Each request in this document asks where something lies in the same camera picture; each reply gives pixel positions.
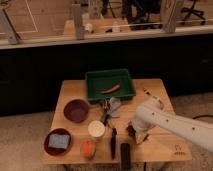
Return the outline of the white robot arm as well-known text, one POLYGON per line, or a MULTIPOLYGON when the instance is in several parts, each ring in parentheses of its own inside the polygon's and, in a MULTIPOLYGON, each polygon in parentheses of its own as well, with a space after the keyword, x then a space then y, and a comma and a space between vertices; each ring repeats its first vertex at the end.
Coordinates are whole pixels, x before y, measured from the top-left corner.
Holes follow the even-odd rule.
POLYGON ((146 132, 157 125, 213 153, 213 124, 169 114, 160 100, 140 103, 131 120, 136 132, 146 132))

